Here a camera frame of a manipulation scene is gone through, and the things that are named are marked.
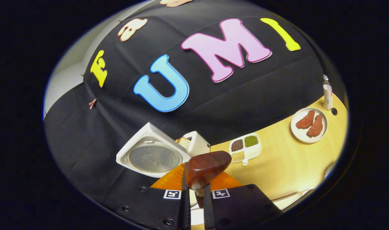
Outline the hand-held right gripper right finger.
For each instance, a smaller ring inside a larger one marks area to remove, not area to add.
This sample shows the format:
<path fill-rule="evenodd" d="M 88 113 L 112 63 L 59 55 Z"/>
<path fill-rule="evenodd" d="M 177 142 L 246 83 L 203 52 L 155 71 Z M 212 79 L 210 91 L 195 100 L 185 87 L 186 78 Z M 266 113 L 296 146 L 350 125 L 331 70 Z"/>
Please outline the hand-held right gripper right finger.
<path fill-rule="evenodd" d="M 203 199 L 206 230 L 260 230 L 283 213 L 255 184 L 225 172 L 205 186 Z"/>

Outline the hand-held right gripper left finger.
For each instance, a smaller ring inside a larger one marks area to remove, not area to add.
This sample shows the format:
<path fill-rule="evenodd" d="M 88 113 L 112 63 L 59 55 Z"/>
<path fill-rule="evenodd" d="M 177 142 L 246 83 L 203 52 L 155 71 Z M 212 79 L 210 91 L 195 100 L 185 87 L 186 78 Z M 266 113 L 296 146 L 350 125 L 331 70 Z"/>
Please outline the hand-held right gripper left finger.
<path fill-rule="evenodd" d="M 116 215 L 144 230 L 190 230 L 190 192 L 186 186 L 186 163 L 169 171 L 161 180 L 175 182 L 178 189 L 139 187 L 118 206 Z"/>

